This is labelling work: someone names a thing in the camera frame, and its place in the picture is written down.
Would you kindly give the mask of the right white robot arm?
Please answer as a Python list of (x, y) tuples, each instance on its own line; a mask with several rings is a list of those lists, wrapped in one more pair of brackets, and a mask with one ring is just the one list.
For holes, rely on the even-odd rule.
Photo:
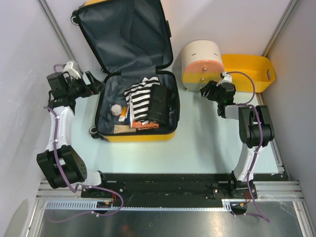
[(217, 103), (219, 117), (238, 121), (239, 138), (242, 142), (238, 163), (228, 183), (217, 184), (213, 188), (222, 191), (224, 197), (242, 198), (246, 193), (251, 193), (257, 158), (275, 137), (268, 106), (236, 104), (236, 87), (230, 82), (219, 84), (211, 80), (200, 88), (200, 93), (202, 97)]

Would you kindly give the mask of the yellow Pikachu suitcase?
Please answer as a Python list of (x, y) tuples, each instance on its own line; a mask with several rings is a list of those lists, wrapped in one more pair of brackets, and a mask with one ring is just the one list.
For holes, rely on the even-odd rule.
[[(111, 142), (163, 141), (171, 139), (180, 118), (180, 98), (175, 75), (167, 71), (173, 62), (171, 32), (159, 0), (91, 0), (72, 13), (101, 69), (106, 73), (91, 136)], [(114, 134), (119, 116), (113, 104), (128, 107), (124, 92), (143, 78), (157, 77), (171, 90), (168, 127)]]

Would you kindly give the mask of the small pink-lidded jar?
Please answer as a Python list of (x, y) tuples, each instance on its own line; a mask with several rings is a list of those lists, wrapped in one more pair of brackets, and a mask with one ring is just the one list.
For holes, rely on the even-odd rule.
[(123, 111), (123, 107), (120, 104), (113, 104), (110, 108), (110, 111), (113, 116), (120, 116)]

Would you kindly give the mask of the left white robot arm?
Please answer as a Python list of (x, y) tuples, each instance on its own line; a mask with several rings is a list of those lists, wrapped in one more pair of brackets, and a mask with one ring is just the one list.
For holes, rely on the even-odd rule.
[(37, 155), (37, 163), (52, 188), (69, 188), (75, 193), (79, 187), (92, 187), (92, 192), (102, 198), (108, 194), (109, 185), (102, 181), (99, 171), (86, 168), (71, 145), (76, 99), (97, 95), (104, 89), (91, 72), (85, 75), (89, 84), (69, 70), (47, 76), (51, 90), (45, 109), (51, 118), (50, 136), (45, 151)]

